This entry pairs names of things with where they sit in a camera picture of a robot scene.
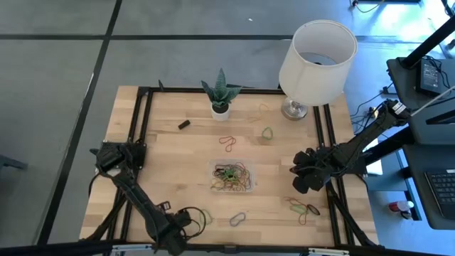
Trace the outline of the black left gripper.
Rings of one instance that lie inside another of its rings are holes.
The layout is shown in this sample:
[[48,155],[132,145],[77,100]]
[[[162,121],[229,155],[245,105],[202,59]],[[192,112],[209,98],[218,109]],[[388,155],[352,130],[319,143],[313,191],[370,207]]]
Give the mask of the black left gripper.
[[[155,239],[157,242],[162,242],[167,235],[179,234],[181,228],[190,224],[189,212],[166,213],[161,220],[157,221]],[[186,250],[186,240],[182,237],[169,238],[165,242],[165,247],[170,255],[180,255]]]

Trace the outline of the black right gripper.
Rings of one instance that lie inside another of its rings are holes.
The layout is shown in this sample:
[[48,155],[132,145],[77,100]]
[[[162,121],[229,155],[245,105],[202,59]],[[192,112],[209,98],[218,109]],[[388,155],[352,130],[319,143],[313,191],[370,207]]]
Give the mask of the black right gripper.
[[[295,175],[292,186],[301,194],[308,193],[309,188],[319,191],[331,177],[330,165],[324,162],[314,162],[313,157],[303,151],[295,154],[294,165],[294,167],[290,168],[290,171]],[[307,175],[302,166],[307,167]]]

